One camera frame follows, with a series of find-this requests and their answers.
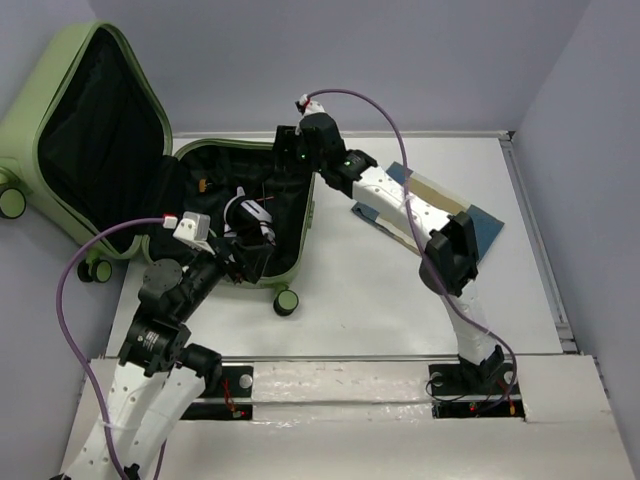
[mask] red wire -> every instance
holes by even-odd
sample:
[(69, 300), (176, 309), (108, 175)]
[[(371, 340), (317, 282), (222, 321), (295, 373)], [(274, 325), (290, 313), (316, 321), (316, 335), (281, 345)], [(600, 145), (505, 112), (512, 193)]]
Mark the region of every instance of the red wire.
[[(502, 390), (504, 390), (505, 392), (507, 391), (507, 386), (504, 383), (502, 383), (502, 380), (498, 380), (498, 385), (500, 386), (500, 388)], [(514, 411), (516, 407), (513, 404), (513, 400), (511, 400), (511, 395), (510, 394), (507, 395), (507, 400), (509, 401), (509, 408), (511, 409), (511, 411)]]
[(231, 398), (231, 391), (229, 390), (229, 379), (225, 378), (222, 380), (222, 388), (224, 390), (224, 404), (231, 411), (231, 413), (235, 413), (236, 404), (233, 402)]

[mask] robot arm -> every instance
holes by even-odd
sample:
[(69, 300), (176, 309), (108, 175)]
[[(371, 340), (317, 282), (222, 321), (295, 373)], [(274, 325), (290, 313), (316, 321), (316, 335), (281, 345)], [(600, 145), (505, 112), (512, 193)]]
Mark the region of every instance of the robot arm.
[(186, 212), (180, 221), (165, 219), (165, 227), (175, 229), (174, 238), (197, 253), (186, 265), (164, 259), (145, 272), (140, 306), (108, 393), (110, 424), (102, 416), (96, 420), (80, 454), (57, 480), (119, 479), (108, 437), (125, 474), (132, 480), (145, 478), (189, 405), (217, 385), (221, 356), (200, 345), (185, 347), (191, 335), (185, 322), (224, 276), (257, 281), (273, 251), (271, 216), (243, 195), (238, 192), (224, 215), (225, 225), (248, 231), (247, 237), (210, 238), (206, 215)]
[[(386, 220), (411, 235), (403, 188), (375, 159), (360, 150), (347, 150), (336, 122), (318, 102), (303, 96), (296, 102), (302, 119), (296, 127), (280, 126), (274, 151), (287, 165), (319, 173), (326, 184), (347, 197), (368, 205)], [(447, 293), (461, 312), (487, 326), (474, 280), (478, 274), (478, 248), (471, 218), (455, 216), (411, 196), (414, 223), (425, 253), (436, 267)], [(429, 270), (421, 264), (420, 278), (444, 301), (458, 340), (462, 375), (471, 385), (491, 380), (504, 355), (495, 340), (465, 322), (441, 295)]]

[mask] black mount plate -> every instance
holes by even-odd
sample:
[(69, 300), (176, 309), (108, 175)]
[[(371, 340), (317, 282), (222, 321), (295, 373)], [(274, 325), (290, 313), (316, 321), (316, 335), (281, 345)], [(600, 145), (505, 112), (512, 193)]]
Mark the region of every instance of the black mount plate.
[[(243, 375), (251, 377), (251, 383), (247, 388), (243, 387), (240, 382)], [(253, 367), (251, 365), (223, 365), (222, 377), (220, 377), (216, 388), (211, 391), (205, 390), (200, 395), (200, 398), (224, 399), (224, 387), (222, 385), (225, 380), (229, 381), (229, 393), (232, 398), (251, 399), (251, 393), (253, 392)]]
[(237, 405), (234, 415), (224, 404), (196, 402), (189, 405), (180, 420), (246, 421), (253, 419), (253, 405)]
[(432, 413), (433, 418), (525, 418), (521, 400), (502, 402), (491, 410), (477, 402), (436, 403)]
[[(429, 378), (431, 379), (431, 395), (436, 398), (459, 397), (461, 395), (502, 395), (503, 386), (509, 384), (505, 374), (513, 371), (511, 363), (504, 363), (495, 376), (495, 380), (485, 385), (470, 389), (468, 382), (462, 377), (460, 364), (457, 363), (437, 363), (429, 365)], [(511, 391), (511, 395), (520, 395), (520, 386), (516, 383)]]

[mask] white tabletop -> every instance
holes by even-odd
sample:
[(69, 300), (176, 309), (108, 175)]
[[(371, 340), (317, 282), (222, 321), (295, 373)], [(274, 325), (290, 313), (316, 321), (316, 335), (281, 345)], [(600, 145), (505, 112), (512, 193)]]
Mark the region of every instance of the white tabletop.
[[(176, 149), (187, 143), (178, 140)], [(395, 139), (349, 138), (386, 167)], [(497, 139), (409, 138), (410, 167), (505, 222), (480, 265), (492, 328), (517, 353), (559, 353), (554, 318)], [(192, 341), (231, 356), (451, 355), (456, 341), (439, 298), (419, 280), (416, 255), (358, 219), (353, 201), (316, 179), (315, 215), (287, 318), (271, 290), (220, 285), (188, 321)], [(138, 305), (145, 266), (129, 265), (107, 355), (117, 355)]]

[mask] black wire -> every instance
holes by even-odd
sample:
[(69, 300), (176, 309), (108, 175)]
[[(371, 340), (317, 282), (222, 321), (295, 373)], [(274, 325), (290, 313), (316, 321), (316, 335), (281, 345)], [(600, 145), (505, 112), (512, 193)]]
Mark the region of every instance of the black wire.
[(479, 409), (478, 410), (478, 415), (480, 415), (481, 413), (487, 413), (487, 412), (493, 410), (494, 408), (496, 408), (498, 405), (502, 405), (502, 403), (509, 402), (511, 400), (511, 392), (507, 392), (507, 387), (505, 385), (501, 385), (500, 380), (498, 380), (496, 382), (496, 384), (500, 387), (501, 390), (503, 390), (505, 393), (507, 393), (507, 398), (505, 400), (500, 400), (499, 403), (494, 403), (492, 405), (489, 405), (488, 407)]
[[(429, 393), (429, 387), (431, 386), (431, 388), (433, 389), (433, 380), (429, 380), (427, 382), (427, 384), (425, 385), (425, 391), (427, 392), (427, 395), (429, 395), (431, 398), (433, 398), (435, 401), (439, 402), (439, 403), (455, 403), (458, 402), (460, 400), (462, 400), (465, 397), (468, 397), (470, 395), (473, 395), (473, 392), (469, 392), (469, 393), (465, 393), (464, 395), (460, 395), (459, 397), (456, 398), (440, 398), (440, 397), (436, 397), (435, 395), (433, 395), (432, 393)], [(486, 396), (486, 398), (484, 400), (482, 400), (481, 402), (475, 402), (476, 405), (484, 405), (485, 403), (487, 403), (489, 401), (489, 399), (493, 396), (493, 386), (491, 387), (491, 389), (489, 390), (489, 395)], [(490, 411), (491, 409), (495, 408), (497, 405), (493, 405), (489, 408), (486, 408), (484, 410), (478, 410), (476, 412), (477, 415), (480, 415), (481, 413), (485, 413)]]
[(456, 398), (439, 398), (439, 397), (436, 397), (435, 395), (433, 395), (432, 393), (429, 393), (429, 387), (430, 386), (433, 389), (433, 380), (429, 380), (427, 382), (427, 385), (424, 387), (426, 392), (427, 392), (427, 395), (429, 395), (431, 398), (433, 398), (434, 400), (436, 400), (437, 402), (440, 402), (440, 403), (454, 403), (454, 402), (462, 400), (463, 398), (468, 397), (469, 395), (471, 395), (471, 392), (469, 392), (469, 393), (465, 393), (464, 395), (460, 395), (459, 397), (456, 397)]

